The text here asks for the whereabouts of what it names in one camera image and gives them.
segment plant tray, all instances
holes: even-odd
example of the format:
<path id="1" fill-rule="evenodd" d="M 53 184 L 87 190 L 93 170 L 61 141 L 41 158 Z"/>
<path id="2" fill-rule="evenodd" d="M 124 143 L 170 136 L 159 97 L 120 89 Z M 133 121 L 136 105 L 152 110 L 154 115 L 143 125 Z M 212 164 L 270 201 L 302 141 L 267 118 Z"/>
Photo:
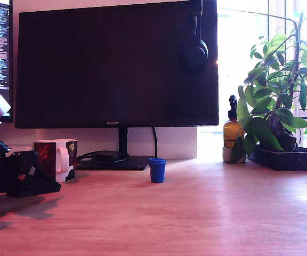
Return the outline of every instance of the plant tray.
<path id="1" fill-rule="evenodd" d="M 298 149 L 297 153 L 272 152 L 258 145 L 248 159 L 277 171 L 307 171 L 307 148 Z"/>

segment white mug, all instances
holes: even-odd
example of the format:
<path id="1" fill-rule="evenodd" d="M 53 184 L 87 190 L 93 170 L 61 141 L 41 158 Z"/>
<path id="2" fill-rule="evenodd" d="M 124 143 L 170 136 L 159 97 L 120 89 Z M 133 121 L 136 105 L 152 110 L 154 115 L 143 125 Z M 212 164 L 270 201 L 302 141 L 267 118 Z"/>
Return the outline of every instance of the white mug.
<path id="1" fill-rule="evenodd" d="M 57 182 L 68 181 L 75 176 L 77 140 L 37 140 L 34 150 L 39 154 L 39 164 L 43 171 Z"/>

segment headphone ear cup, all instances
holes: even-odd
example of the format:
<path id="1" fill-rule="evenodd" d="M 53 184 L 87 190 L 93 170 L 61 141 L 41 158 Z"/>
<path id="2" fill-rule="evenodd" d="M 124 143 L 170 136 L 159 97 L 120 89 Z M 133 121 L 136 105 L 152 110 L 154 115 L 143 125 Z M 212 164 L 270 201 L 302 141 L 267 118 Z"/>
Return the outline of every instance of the headphone ear cup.
<path id="1" fill-rule="evenodd" d="M 207 60 L 208 59 L 208 47 L 207 47 L 206 43 L 202 39 L 200 40 L 200 47 L 205 52 L 205 59 Z"/>
<path id="2" fill-rule="evenodd" d="M 199 45 L 186 49 L 182 58 L 182 66 L 188 72 L 196 72 L 205 66 L 207 59 L 208 48 L 201 40 Z"/>

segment headphones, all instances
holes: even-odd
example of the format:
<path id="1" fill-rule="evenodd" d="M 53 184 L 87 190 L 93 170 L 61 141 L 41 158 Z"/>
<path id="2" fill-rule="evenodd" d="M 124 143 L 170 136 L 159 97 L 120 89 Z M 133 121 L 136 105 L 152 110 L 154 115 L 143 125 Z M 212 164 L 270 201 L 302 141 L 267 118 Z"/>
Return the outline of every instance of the headphones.
<path id="1" fill-rule="evenodd" d="M 182 69 L 188 73 L 202 70 L 208 59 L 207 45 L 201 39 L 202 10 L 203 0 L 189 0 L 188 39 L 180 54 Z"/>

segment wooden desk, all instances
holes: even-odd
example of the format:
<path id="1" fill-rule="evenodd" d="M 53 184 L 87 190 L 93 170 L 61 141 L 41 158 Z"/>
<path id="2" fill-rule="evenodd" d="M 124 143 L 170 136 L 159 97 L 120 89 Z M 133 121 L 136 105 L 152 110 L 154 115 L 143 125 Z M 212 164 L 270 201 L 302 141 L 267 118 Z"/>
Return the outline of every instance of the wooden desk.
<path id="1" fill-rule="evenodd" d="M 169 163 L 78 171 L 55 194 L 0 195 L 0 256 L 307 255 L 307 172 Z"/>

